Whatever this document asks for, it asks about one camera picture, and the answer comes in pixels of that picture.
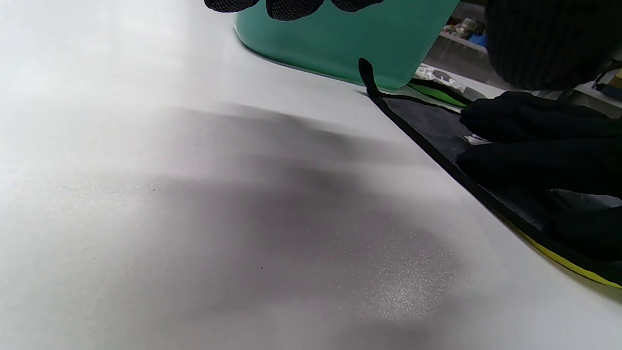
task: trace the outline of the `yellow edge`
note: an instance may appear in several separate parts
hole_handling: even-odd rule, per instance
[[[560,255],[551,252],[550,250],[546,249],[543,245],[536,243],[535,240],[531,239],[529,236],[527,236],[525,233],[518,231],[531,245],[533,245],[536,249],[538,249],[540,251],[540,253],[544,254],[547,258],[553,260],[554,262],[558,263],[559,265],[568,268],[571,271],[574,271],[576,273],[578,273],[581,276],[587,277],[593,281],[596,281],[598,283],[604,284],[604,285],[608,285],[608,286],[612,286],[615,288],[622,288],[621,285],[614,283],[612,281],[608,281],[604,278],[602,278],[601,276],[598,276],[596,273],[593,273],[591,271],[588,271],[582,267],[576,266],[575,264],[573,264],[572,262],[566,260],[564,257],[561,257]]]
[[[499,213],[488,207],[498,218],[501,219],[502,222],[504,222],[512,231],[518,233],[521,235],[521,237],[523,237],[525,240],[527,240],[527,242],[529,242],[529,244],[531,244],[534,248],[538,249],[538,251],[540,251],[540,253],[544,254],[545,257],[553,260],[554,262],[558,263],[559,265],[569,269],[570,271],[573,271],[575,273],[578,273],[579,275],[585,277],[585,278],[589,278],[592,281],[601,283],[602,285],[607,285],[607,286],[612,286],[615,288],[620,288],[622,289],[622,286],[606,280],[604,278],[602,278],[601,276],[597,275],[596,273],[593,273],[592,271],[588,271],[578,265],[575,265],[574,263],[568,261],[566,258],[562,257],[561,255],[554,253],[553,251],[549,250],[548,248],[545,248],[543,245],[537,243],[535,240],[531,239],[530,236],[526,235],[523,231],[519,230],[518,227],[516,227],[512,222],[510,222],[508,219],[506,219],[505,217],[499,215]]]

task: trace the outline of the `gloved hand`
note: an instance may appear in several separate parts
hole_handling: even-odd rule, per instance
[[[356,12],[384,0],[332,0],[342,11]],[[218,12],[238,12],[254,6],[259,0],[205,0],[207,7]],[[293,21],[315,12],[324,0],[266,0],[268,15],[279,21]]]

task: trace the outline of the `teal plastic container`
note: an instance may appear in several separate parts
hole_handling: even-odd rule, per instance
[[[265,0],[237,15],[238,37],[272,60],[361,83],[358,59],[374,66],[376,83],[397,89],[408,83],[458,0],[384,0],[343,12],[330,0],[296,21],[271,19]]]

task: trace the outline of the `white tabletop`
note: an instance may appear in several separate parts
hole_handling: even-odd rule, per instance
[[[536,253],[361,87],[232,23],[2,4],[2,350],[622,348],[619,291]]]

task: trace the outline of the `black knit fabric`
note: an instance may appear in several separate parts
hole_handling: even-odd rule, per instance
[[[266,9],[271,18],[294,21],[317,11],[323,0],[267,0]]]
[[[204,0],[205,5],[218,12],[238,12],[255,6],[259,0]],[[356,12],[384,0],[332,0],[345,12]],[[266,0],[268,15],[279,21],[294,21],[317,11],[324,0]]]
[[[620,0],[489,0],[490,62],[519,88],[573,88],[620,48],[621,13]]]
[[[622,207],[565,214],[542,233],[598,261],[622,260]]]
[[[346,12],[356,12],[369,5],[379,4],[383,0],[332,0],[337,8]]]
[[[492,142],[544,140],[622,140],[622,120],[584,106],[506,92],[493,100],[480,99],[462,110],[460,122]]]
[[[257,4],[259,0],[205,0],[205,5],[218,12],[238,12]]]
[[[491,143],[459,155],[460,169],[491,188],[565,189],[622,197],[622,141]]]

